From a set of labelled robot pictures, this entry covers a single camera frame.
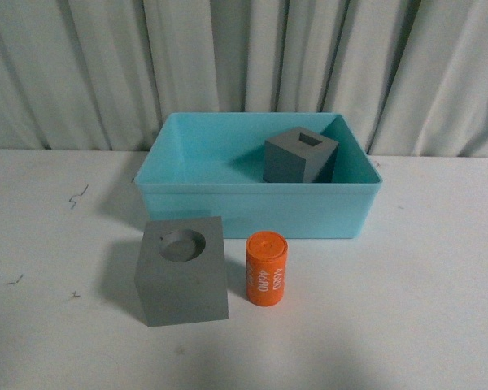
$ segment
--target light blue plastic bin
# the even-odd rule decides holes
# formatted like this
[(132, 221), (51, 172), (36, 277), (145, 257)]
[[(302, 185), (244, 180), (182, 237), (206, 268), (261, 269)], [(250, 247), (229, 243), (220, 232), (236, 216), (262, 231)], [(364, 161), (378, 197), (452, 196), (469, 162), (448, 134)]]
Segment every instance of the light blue plastic bin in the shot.
[[(302, 126), (340, 143), (332, 183), (264, 183), (264, 141)], [(225, 238), (358, 236), (381, 177), (341, 115), (176, 113), (135, 182), (151, 219), (220, 215)]]

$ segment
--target white tabletop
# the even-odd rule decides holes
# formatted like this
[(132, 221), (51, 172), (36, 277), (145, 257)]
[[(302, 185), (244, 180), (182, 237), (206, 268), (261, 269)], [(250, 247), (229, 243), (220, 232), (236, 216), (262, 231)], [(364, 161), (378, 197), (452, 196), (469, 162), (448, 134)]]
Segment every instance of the white tabletop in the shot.
[(488, 159), (375, 157), (361, 236), (289, 240), (278, 305), (225, 240), (229, 319), (150, 328), (144, 157), (0, 150), (0, 389), (488, 389)]

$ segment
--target gray block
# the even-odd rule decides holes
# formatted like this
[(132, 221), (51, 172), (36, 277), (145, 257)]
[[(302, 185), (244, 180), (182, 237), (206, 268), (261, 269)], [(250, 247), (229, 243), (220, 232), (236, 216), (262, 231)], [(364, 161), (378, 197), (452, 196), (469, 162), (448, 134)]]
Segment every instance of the gray block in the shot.
[(149, 327), (227, 319), (221, 218), (147, 223), (134, 281)]
[(265, 142), (264, 181), (329, 183), (338, 143), (306, 128), (293, 128)]

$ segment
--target white curtain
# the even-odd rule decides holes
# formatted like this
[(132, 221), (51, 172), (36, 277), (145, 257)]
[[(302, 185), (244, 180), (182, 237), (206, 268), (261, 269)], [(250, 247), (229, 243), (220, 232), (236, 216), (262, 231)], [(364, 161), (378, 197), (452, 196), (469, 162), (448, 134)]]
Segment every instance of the white curtain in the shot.
[(488, 157), (488, 0), (0, 0), (0, 148), (146, 150), (175, 111)]

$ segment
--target orange cylinder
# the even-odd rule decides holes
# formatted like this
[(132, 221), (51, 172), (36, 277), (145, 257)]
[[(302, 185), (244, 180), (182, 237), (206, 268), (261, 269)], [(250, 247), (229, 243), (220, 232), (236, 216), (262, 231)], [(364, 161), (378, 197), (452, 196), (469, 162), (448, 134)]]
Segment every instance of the orange cylinder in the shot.
[(287, 241), (276, 232), (256, 232), (246, 241), (246, 293), (258, 306), (272, 306), (284, 296)]

